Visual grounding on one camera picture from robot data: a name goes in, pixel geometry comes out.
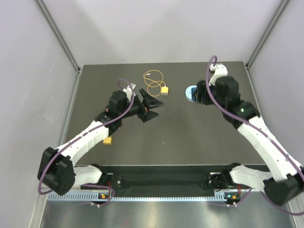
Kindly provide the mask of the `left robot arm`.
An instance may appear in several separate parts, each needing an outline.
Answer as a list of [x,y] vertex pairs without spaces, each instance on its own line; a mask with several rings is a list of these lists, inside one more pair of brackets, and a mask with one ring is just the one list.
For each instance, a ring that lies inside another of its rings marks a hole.
[[86,184],[105,187],[108,177],[97,165],[76,167],[76,163],[98,143],[112,136],[121,127],[122,119],[136,115],[145,123],[158,116],[153,109],[164,106],[164,102],[142,88],[139,92],[142,99],[131,87],[114,91],[106,109],[85,130],[55,149],[46,148],[38,170],[39,183],[60,196]]

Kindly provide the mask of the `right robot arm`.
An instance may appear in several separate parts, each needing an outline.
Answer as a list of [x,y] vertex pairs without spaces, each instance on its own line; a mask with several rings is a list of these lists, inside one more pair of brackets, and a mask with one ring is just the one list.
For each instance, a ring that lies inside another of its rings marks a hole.
[[239,83],[233,77],[223,76],[214,83],[200,80],[190,92],[193,102],[218,107],[224,119],[249,141],[269,169],[259,171],[232,163],[220,174],[207,176],[210,189],[246,185],[261,191],[277,206],[284,205],[304,191],[303,166],[279,144],[259,111],[241,99]]

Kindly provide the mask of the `dark blue cube socket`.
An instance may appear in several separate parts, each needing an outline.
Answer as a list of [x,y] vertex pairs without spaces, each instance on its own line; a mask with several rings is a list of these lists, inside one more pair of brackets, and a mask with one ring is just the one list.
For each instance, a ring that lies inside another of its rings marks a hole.
[[197,88],[196,87],[193,87],[191,89],[191,98],[192,98],[192,101],[193,102],[196,102],[197,101]]

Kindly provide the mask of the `yellow cube plug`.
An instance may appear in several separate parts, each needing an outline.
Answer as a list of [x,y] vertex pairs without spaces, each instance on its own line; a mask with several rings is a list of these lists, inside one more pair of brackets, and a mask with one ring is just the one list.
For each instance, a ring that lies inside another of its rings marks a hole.
[[112,144],[112,137],[109,136],[109,137],[105,138],[103,140],[103,144],[105,144],[105,145],[111,145]]

